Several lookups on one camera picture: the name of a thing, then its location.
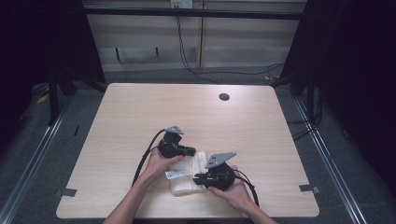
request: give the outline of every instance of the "person's right hand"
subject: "person's right hand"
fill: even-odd
[[[231,169],[238,170],[236,166],[231,166]],[[239,172],[234,171],[237,176],[240,176]],[[233,208],[245,212],[245,209],[248,205],[254,203],[249,194],[248,190],[245,186],[245,183],[240,179],[235,179],[233,184],[226,191],[222,191],[221,189],[217,189],[214,187],[209,187],[208,190],[212,192],[214,195],[224,199],[227,203]]]

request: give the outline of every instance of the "white towel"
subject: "white towel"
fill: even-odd
[[[196,152],[193,157],[185,157],[182,161],[169,167],[167,174],[171,181],[172,193],[176,196],[205,191],[205,186],[196,185],[192,180],[195,174],[206,173],[206,153]]]

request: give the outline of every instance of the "white label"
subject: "white label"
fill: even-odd
[[[168,171],[165,172],[166,174],[166,178],[168,179],[175,179],[181,176],[185,176],[185,175],[190,175],[190,172],[188,171]]]

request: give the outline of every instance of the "wooden table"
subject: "wooden table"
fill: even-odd
[[[219,98],[230,96],[228,101]],[[180,144],[213,153],[235,151],[237,165],[271,217],[314,217],[318,205],[274,89],[264,86],[111,84],[98,109],[57,209],[60,218],[107,217],[131,187],[154,135],[178,125]],[[210,192],[176,197],[165,175],[149,189],[136,217],[244,217]]]

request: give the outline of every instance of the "hand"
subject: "hand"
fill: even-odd
[[[231,166],[231,169],[237,170],[236,166]],[[237,176],[240,176],[239,172],[234,171]],[[208,190],[212,192],[214,195],[224,199],[227,203],[233,208],[244,212],[244,209],[248,207],[249,204],[254,203],[249,194],[248,190],[245,186],[245,183],[240,179],[235,179],[233,184],[226,191],[222,191],[221,189],[217,189],[214,187],[209,187]]]
[[[145,171],[142,175],[147,175],[150,181],[155,180],[159,175],[165,173],[168,170],[169,166],[183,160],[183,156],[176,156],[174,158],[165,158],[161,155],[160,150],[158,148],[154,148],[151,150],[148,164],[146,166]]]

